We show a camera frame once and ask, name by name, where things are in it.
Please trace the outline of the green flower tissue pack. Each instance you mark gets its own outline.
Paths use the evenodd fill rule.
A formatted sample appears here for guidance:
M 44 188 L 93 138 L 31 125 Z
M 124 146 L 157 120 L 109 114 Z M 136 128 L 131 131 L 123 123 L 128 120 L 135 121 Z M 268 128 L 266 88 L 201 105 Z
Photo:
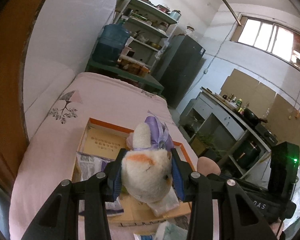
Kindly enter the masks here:
M 188 231 L 168 221 L 158 226 L 156 233 L 135 233 L 135 240 L 186 240 Z

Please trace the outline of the dark refrigerator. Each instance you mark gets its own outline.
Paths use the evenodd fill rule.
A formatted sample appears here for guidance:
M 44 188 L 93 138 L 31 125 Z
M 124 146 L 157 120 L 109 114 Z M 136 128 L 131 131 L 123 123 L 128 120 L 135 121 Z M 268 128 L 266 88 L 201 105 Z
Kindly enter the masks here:
M 205 49 L 193 38 L 174 36 L 154 67 L 152 76 L 164 87 L 162 96 L 177 108 L 197 76 Z

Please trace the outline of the orange-rimmed cardboard tray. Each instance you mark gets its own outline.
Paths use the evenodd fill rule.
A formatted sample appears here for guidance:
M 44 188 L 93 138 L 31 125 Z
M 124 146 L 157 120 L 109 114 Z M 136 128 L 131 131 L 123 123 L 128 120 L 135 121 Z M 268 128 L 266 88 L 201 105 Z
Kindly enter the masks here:
M 119 186 L 115 202 L 106 203 L 109 221 L 119 226 L 155 223 L 190 214 L 189 203 L 178 199 L 173 188 L 172 154 L 191 162 L 180 142 L 169 135 L 165 123 L 150 115 L 133 132 L 96 119 L 89 119 L 77 150 L 76 168 L 80 180 L 103 172 L 119 152 Z

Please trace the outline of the green low table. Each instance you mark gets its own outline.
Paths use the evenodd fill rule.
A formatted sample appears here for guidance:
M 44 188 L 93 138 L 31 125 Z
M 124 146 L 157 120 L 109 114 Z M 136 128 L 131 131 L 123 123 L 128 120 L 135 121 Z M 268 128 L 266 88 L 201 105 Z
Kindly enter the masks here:
M 116 74 L 118 77 L 132 80 L 138 82 L 142 85 L 152 87 L 153 92 L 157 95 L 160 95 L 164 87 L 150 74 L 146 74 L 144 77 L 131 74 L 125 70 L 121 70 L 118 67 L 106 66 L 100 63 L 97 63 L 93 60 L 89 60 L 85 68 L 85 72 L 97 73 L 98 71 L 106 72 L 106 76 L 110 73 L 111 75 Z

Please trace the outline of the pink bed sheet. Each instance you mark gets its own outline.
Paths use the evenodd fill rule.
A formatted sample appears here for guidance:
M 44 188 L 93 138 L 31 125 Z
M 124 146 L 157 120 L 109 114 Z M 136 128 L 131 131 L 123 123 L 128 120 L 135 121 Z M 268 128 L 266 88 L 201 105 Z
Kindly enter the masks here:
M 197 156 L 174 124 L 166 101 L 118 79 L 81 73 L 67 88 L 74 97 L 54 109 L 74 110 L 66 122 L 47 116 L 31 138 L 13 185 L 9 211 L 10 238 L 21 239 L 48 196 L 70 179 L 76 151 L 90 118 L 134 129 L 153 113 L 166 123 L 172 139 L 183 144 L 193 165 Z

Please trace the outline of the plush bunny purple dress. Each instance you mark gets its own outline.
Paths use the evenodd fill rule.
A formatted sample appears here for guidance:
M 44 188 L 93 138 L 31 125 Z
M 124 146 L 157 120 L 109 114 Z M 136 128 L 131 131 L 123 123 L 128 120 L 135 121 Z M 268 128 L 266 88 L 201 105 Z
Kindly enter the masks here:
M 168 127 L 151 115 L 126 139 L 129 151 L 122 159 L 121 181 L 136 200 L 159 217 L 179 207 L 172 189 L 173 141 Z

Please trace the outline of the purple white tissue pack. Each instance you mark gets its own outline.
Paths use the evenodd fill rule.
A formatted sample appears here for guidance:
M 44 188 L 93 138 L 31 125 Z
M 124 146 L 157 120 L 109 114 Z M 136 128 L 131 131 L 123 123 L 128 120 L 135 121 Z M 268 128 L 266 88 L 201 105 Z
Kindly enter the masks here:
M 81 181 L 89 179 L 98 172 L 103 172 L 112 160 L 77 152 L 77 160 L 81 171 Z M 106 202 L 107 216 L 118 216 L 124 213 L 119 198 L 115 202 Z

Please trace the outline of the white storage shelf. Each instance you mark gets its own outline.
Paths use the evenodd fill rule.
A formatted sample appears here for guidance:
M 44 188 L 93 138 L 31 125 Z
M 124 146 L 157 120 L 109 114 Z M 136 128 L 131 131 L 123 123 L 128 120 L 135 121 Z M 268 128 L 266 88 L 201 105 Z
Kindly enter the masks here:
M 153 70 L 178 26 L 180 11 L 171 11 L 167 5 L 155 5 L 150 0 L 127 0 L 116 8 L 114 23 L 123 15 L 128 15 L 123 26 L 133 38 L 129 45 L 133 58 Z

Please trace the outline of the white kitchen counter cabinet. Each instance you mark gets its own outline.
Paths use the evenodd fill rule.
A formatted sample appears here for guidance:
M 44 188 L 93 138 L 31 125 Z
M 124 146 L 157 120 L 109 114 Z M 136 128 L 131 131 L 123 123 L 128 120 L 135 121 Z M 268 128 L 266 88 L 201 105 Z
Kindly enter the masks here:
M 224 175 L 269 180 L 270 147 L 220 96 L 202 89 L 181 113 L 179 129 L 196 155 L 213 159 Z

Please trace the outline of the blue water jug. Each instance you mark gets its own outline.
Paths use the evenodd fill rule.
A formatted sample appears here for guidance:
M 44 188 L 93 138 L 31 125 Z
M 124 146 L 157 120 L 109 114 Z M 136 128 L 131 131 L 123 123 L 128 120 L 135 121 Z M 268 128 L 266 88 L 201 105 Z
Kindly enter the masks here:
M 130 31 L 123 26 L 128 19 L 128 16 L 122 16 L 116 24 L 108 24 L 104 27 L 92 54 L 95 62 L 106 66 L 117 64 L 121 52 L 130 38 Z

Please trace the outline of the pink egg-shaped sponge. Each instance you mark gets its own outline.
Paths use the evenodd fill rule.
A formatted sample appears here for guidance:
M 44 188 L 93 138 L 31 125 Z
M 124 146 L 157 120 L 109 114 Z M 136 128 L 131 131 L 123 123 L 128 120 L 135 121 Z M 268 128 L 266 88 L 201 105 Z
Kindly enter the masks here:
M 221 174 L 221 169 L 212 159 L 200 157 L 197 162 L 197 172 L 204 176 L 210 174 L 216 174 L 219 176 Z

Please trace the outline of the window with white frame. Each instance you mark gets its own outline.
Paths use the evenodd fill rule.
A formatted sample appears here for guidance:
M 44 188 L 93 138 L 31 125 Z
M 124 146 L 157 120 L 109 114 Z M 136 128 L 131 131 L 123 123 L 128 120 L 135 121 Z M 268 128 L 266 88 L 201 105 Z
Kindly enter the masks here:
M 300 32 L 279 23 L 242 16 L 232 37 L 237 42 L 264 51 L 300 71 Z

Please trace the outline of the brown wooden door frame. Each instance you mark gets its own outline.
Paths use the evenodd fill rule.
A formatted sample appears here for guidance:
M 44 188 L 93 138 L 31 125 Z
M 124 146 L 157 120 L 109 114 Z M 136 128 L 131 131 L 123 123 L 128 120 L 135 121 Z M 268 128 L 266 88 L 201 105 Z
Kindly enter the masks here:
M 23 80 L 34 24 L 46 0 L 0 1 L 0 187 L 12 192 L 29 145 Z

